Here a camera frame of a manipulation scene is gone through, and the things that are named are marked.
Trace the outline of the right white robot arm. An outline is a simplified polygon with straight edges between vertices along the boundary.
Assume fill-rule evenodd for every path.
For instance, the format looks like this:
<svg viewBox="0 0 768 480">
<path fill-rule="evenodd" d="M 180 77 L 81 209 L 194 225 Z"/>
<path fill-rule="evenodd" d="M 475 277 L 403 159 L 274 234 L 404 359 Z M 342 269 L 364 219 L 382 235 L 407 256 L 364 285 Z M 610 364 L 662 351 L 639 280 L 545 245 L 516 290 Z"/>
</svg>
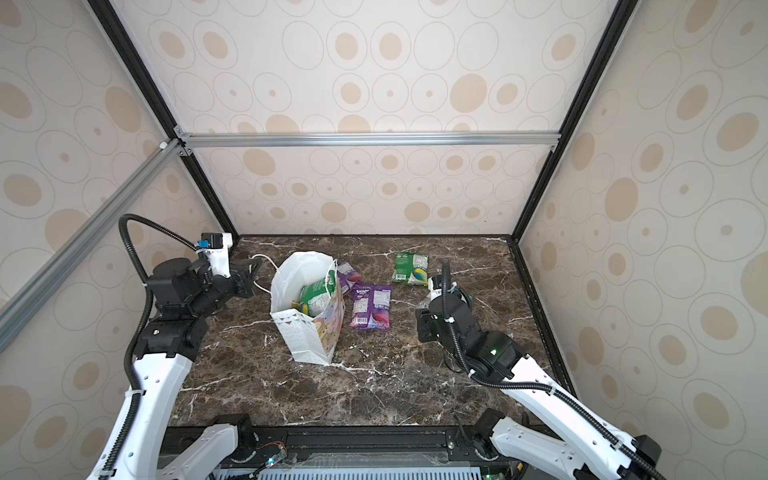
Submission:
<svg viewBox="0 0 768 480">
<path fill-rule="evenodd" d="M 480 443 L 490 457 L 521 460 L 557 479 L 659 479 L 660 447 L 587 408 L 508 335 L 482 329 L 459 289 L 437 289 L 416 312 L 422 343 L 438 342 L 474 383 L 499 390 L 541 420 L 543 434 L 494 413 Z"/>
</svg>

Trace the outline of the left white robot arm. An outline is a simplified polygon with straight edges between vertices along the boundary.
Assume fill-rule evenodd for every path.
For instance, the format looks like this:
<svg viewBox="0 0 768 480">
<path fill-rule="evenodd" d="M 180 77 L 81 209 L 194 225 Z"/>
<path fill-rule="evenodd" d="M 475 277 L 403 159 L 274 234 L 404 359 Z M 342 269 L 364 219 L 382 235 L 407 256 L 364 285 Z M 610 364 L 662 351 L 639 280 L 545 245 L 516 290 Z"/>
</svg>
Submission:
<svg viewBox="0 0 768 480">
<path fill-rule="evenodd" d="M 205 259 L 175 258 L 146 280 L 148 303 L 124 358 L 129 388 L 93 479 L 204 478 L 238 448 L 239 424 L 214 427 L 165 472 L 158 469 L 173 405 L 200 352 L 207 320 L 234 297 L 250 298 L 259 259 L 232 261 L 226 276 Z"/>
</svg>

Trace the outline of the large purple snack bag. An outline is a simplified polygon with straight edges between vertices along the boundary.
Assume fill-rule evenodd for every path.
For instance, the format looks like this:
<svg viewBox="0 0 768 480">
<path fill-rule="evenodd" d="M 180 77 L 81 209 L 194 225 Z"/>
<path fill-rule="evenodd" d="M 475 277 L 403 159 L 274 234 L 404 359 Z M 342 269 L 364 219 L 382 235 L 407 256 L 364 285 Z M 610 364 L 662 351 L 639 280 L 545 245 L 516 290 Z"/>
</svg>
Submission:
<svg viewBox="0 0 768 480">
<path fill-rule="evenodd" d="M 391 286 L 355 285 L 352 289 L 350 327 L 358 330 L 389 330 L 391 295 Z"/>
</svg>

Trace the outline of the white paper gift bag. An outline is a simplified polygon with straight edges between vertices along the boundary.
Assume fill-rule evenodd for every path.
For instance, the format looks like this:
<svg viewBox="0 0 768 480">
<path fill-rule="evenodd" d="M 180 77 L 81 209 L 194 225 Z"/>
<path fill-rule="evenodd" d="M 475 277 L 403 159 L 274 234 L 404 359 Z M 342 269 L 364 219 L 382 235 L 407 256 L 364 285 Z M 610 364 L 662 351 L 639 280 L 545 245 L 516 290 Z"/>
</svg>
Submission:
<svg viewBox="0 0 768 480">
<path fill-rule="evenodd" d="M 315 251 L 291 254 L 276 267 L 270 300 L 270 316 L 292 358 L 330 365 L 344 317 L 337 261 Z"/>
</svg>

